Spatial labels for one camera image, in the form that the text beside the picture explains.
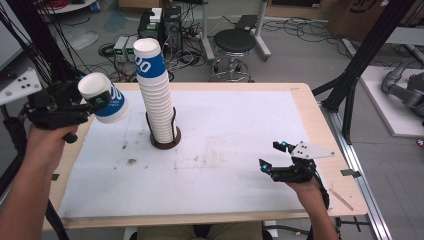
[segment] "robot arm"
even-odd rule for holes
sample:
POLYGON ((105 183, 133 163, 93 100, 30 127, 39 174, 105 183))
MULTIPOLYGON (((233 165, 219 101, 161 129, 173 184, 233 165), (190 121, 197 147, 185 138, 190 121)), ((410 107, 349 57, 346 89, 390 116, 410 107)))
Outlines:
MULTIPOLYGON (((78 125, 87 122, 90 114, 106 107, 111 101, 109 91, 105 91, 89 99, 86 104, 79 104, 81 95, 77 84, 61 82, 29 95, 29 101, 24 106, 28 119, 43 129, 78 125)), ((64 139, 73 143, 77 137, 68 134, 64 139)))
POLYGON ((408 107, 421 107, 424 105, 424 92, 423 89, 420 89, 424 86, 424 74, 412 75, 406 89, 397 85, 406 66, 407 63, 404 62, 389 72, 383 79, 381 89, 383 92, 399 98, 408 107))
POLYGON ((312 158, 332 156, 334 152, 304 142, 296 146, 286 142, 273 142, 273 147, 282 152, 288 151, 292 156, 293 164, 289 167, 273 167, 272 164, 259 159, 261 171, 268 174, 274 182, 305 183, 315 177, 320 185, 325 207, 328 209, 330 197, 316 172, 316 164, 312 158))

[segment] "blue printed logo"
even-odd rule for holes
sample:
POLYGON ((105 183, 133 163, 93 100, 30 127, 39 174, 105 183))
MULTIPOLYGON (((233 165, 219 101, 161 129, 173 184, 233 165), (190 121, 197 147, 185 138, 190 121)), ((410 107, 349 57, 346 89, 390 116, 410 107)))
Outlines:
POLYGON ((158 54, 152 58, 135 58, 136 71, 140 77, 155 78, 159 77, 166 71, 165 60, 162 54, 158 54))
POLYGON ((100 117, 111 116, 115 114, 116 112, 118 112, 122 106, 124 106, 125 98, 123 97, 122 93, 113 84, 110 89, 110 96, 112 100, 110 101, 109 105, 107 105, 107 107, 103 109, 98 110, 96 112, 97 116, 100 116, 100 117))

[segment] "forearm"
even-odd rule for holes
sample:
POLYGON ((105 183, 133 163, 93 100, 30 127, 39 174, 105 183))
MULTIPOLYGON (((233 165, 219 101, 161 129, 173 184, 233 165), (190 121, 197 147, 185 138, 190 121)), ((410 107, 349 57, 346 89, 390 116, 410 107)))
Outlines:
POLYGON ((338 239, 333 223, 331 222, 327 211, 316 211, 313 213, 308 212, 308 215, 309 219, 311 220, 315 240, 338 239))
POLYGON ((41 239, 50 183, 50 170, 24 161, 0 209, 0 236, 4 239, 41 239))
POLYGON ((311 220, 315 240, 337 240, 338 236, 334 230, 333 223, 328 216, 319 190, 303 192, 298 198, 304 206, 311 220))

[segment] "metal pole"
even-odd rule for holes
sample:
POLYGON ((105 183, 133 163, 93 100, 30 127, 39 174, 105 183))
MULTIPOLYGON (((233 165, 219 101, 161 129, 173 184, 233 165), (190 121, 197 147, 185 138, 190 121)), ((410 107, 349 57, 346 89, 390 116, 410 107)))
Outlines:
POLYGON ((265 57, 265 61, 268 60, 269 57, 271 57, 271 52, 269 51, 268 47, 266 46, 264 40, 261 37, 261 30, 262 30, 262 24, 264 21, 265 16, 265 10, 266 10, 266 4, 267 0, 262 0, 259 12, 258 12, 258 22, 256 24, 255 29, 251 29, 251 33, 255 37, 256 45, 258 46, 258 49, 262 52, 262 54, 265 57))
POLYGON ((202 41, 203 49, 205 50, 206 58, 208 59, 208 63, 212 63, 215 61, 215 55, 213 54, 211 44, 208 40, 208 1, 203 0, 203 26, 202 32, 200 32, 200 40, 202 41))

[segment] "cardboard box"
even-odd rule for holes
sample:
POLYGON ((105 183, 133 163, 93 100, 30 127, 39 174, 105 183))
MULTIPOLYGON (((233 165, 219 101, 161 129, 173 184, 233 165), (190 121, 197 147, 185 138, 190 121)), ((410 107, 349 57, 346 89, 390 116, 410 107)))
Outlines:
POLYGON ((301 7, 301 6, 285 6, 272 4, 269 1, 265 15, 268 17, 284 17, 284 18, 307 18, 307 19, 325 19, 330 18, 331 13, 337 3, 337 0, 321 0, 320 6, 301 7))
POLYGON ((161 0, 119 0, 120 8, 158 8, 161 0))
POLYGON ((385 0, 339 0, 328 20, 328 32, 334 37, 364 40, 386 5, 385 0))
MULTIPOLYGON (((414 5, 412 5, 411 9, 405 14, 405 17, 403 17, 401 21, 401 26, 404 26, 409 18, 414 14, 414 12, 418 9, 420 4, 422 3, 422 0, 416 0, 414 5)), ((416 24, 418 24, 422 19, 424 18, 424 10, 421 9, 421 11, 418 12, 418 14, 415 16, 415 18, 411 21, 409 24, 410 27, 414 27, 416 24)))

